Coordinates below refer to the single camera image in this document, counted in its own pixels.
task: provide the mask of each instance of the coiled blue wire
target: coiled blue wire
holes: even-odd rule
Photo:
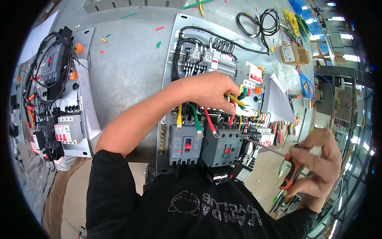
[[[304,95],[314,101],[316,101],[316,99],[313,99],[313,97],[316,95],[316,91],[314,89],[314,85],[312,84],[311,80],[309,80],[302,71],[299,71],[298,74],[300,75],[300,83],[301,83],[301,88],[302,88],[302,91],[304,93]],[[308,85],[308,91],[309,92],[306,92],[305,88],[304,88],[304,83],[303,83],[303,80],[306,82],[306,84]]]
[[[315,75],[319,75],[319,76],[322,76],[322,77],[325,78],[325,80],[328,82],[328,84],[329,84],[329,86],[330,86],[330,89],[332,90],[332,99],[333,99],[333,97],[334,97],[334,94],[333,94],[333,88],[332,88],[332,85],[330,84],[330,82],[328,81],[328,79],[327,79],[325,76],[320,75],[320,74],[314,74],[314,75],[312,76],[312,78],[313,78]]]

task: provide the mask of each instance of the cloth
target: cloth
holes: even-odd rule
[[[70,166],[74,163],[76,157],[64,155],[59,160],[54,160],[56,165],[56,170],[58,171],[68,171]]]
[[[68,171],[57,171],[54,182],[48,194],[41,226],[52,239],[61,239],[62,213],[65,189],[70,176],[90,158],[76,157],[74,164]]]
[[[243,184],[211,184],[190,167],[178,179],[158,176],[141,197],[123,156],[99,151],[87,190],[88,238],[306,238],[315,212],[275,221]]]
[[[50,171],[45,160],[36,155],[30,160],[25,173],[24,196],[37,221],[41,224],[45,201],[56,172]]]

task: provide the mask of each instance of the orange insulator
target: orange insulator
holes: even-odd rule
[[[82,52],[82,49],[83,49],[84,47],[83,47],[80,43],[77,43],[76,46],[77,46],[76,52],[77,52],[77,53]]]
[[[256,94],[261,94],[261,87],[256,87],[255,88],[255,93]]]
[[[72,71],[72,75],[69,77],[71,80],[76,80],[78,78],[77,71]]]

